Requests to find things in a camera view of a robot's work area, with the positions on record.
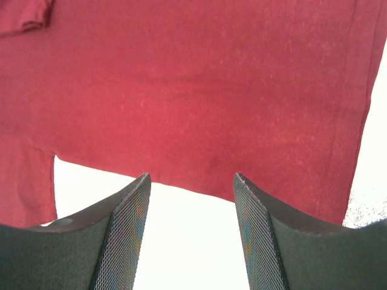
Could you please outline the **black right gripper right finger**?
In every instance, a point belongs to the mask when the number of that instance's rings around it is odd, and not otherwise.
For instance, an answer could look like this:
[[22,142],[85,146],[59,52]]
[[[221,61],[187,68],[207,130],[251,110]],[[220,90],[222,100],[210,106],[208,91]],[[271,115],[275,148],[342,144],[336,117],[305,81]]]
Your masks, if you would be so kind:
[[250,289],[385,289],[386,221],[347,228],[233,179]]

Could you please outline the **dark red t-shirt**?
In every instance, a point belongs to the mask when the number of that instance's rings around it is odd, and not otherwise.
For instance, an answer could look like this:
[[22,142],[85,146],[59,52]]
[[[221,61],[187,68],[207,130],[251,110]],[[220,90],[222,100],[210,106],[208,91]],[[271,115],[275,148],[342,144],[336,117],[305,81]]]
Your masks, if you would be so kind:
[[341,224],[385,41],[385,1],[2,1],[1,222],[59,157]]

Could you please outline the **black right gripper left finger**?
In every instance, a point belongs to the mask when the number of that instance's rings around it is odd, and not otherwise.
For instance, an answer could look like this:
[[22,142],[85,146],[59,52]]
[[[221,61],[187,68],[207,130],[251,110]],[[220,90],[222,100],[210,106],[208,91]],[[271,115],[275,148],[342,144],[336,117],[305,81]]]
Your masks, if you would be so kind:
[[132,289],[151,194],[145,173],[47,226],[1,226],[2,289]]

